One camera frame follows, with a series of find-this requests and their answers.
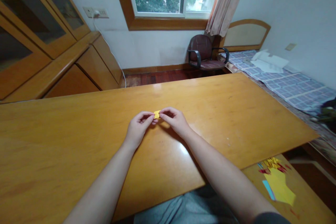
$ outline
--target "beige curtain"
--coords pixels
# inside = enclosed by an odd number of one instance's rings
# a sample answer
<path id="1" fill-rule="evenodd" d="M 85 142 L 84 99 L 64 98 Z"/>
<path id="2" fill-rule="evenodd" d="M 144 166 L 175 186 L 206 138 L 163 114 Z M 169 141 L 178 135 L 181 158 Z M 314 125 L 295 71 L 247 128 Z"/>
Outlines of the beige curtain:
<path id="1" fill-rule="evenodd" d="M 224 37 L 238 3 L 239 0 L 215 0 L 205 31 Z"/>

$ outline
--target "yellow paper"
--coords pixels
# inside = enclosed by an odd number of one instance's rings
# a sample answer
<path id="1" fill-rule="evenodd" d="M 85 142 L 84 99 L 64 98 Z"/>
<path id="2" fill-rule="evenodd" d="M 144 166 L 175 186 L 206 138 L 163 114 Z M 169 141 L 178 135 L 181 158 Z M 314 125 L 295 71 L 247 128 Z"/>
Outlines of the yellow paper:
<path id="1" fill-rule="evenodd" d="M 266 159 L 264 161 L 264 164 L 268 167 L 268 168 L 280 168 L 280 165 L 278 165 L 281 161 L 275 157 L 271 157 L 269 159 Z"/>
<path id="2" fill-rule="evenodd" d="M 286 175 L 275 168 L 269 170 L 271 174 L 264 174 L 264 176 L 274 193 L 275 199 L 293 206 L 296 195 L 287 187 Z"/>
<path id="3" fill-rule="evenodd" d="M 154 119 L 158 119 L 160 117 L 159 112 L 160 110 L 154 111 L 154 114 L 155 114 Z"/>

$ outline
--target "wooden headboard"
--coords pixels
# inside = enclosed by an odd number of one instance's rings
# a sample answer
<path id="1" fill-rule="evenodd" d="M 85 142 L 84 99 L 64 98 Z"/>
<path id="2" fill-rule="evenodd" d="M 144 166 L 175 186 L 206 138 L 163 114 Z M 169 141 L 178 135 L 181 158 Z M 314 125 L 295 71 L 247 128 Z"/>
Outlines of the wooden headboard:
<path id="1" fill-rule="evenodd" d="M 260 50 L 270 29 L 270 25 L 257 19 L 233 22 L 226 36 L 219 38 L 218 47 L 225 47 L 229 51 Z"/>

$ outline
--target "glass cabinet door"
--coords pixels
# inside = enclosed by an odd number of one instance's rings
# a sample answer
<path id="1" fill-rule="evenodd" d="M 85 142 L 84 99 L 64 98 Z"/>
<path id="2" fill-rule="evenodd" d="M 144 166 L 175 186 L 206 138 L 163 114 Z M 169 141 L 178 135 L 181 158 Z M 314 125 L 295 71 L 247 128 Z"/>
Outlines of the glass cabinet door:
<path id="1" fill-rule="evenodd" d="M 52 58 L 76 42 L 46 0 L 0 0 L 0 12 Z"/>
<path id="2" fill-rule="evenodd" d="M 77 40 L 90 32 L 72 0 L 47 1 Z"/>
<path id="3" fill-rule="evenodd" d="M 0 100 L 25 83 L 51 59 L 0 15 Z"/>

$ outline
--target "white wall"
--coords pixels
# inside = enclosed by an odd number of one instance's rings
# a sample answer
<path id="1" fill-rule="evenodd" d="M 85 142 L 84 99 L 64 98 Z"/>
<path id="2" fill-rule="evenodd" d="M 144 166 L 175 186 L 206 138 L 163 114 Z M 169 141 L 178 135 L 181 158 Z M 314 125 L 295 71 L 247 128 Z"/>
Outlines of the white wall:
<path id="1" fill-rule="evenodd" d="M 86 17 L 83 6 L 106 8 L 109 19 L 98 19 L 112 52 L 122 68 L 181 64 L 186 60 L 191 37 L 204 31 L 128 31 L 119 0 L 73 0 L 85 21 L 94 30 L 92 19 Z M 269 12 L 277 0 L 240 0 L 233 21 L 261 19 L 272 25 Z"/>
<path id="2" fill-rule="evenodd" d="M 262 49 L 336 89 L 336 0 L 279 0 Z M 289 43 L 296 43 L 286 51 Z"/>

